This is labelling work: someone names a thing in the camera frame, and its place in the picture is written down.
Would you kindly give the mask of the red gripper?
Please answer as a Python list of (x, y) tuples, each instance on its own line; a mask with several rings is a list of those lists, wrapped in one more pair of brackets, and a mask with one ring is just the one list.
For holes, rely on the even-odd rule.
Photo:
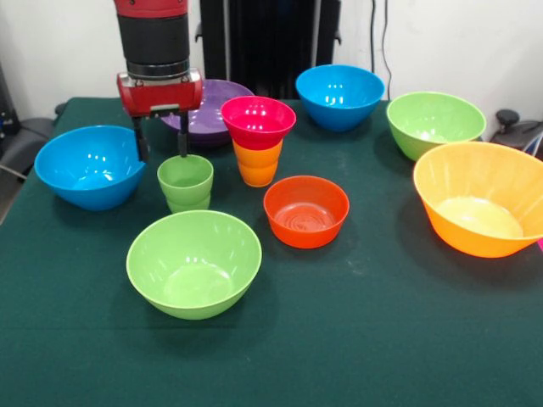
[(134, 79), (127, 73), (119, 73), (116, 84), (124, 110), (132, 117), (139, 160), (147, 163), (149, 156), (143, 133), (145, 117), (168, 114), (180, 114), (177, 143), (179, 155), (185, 158), (188, 155), (188, 111), (200, 107), (203, 95), (199, 70), (190, 68), (186, 74), (164, 81)]

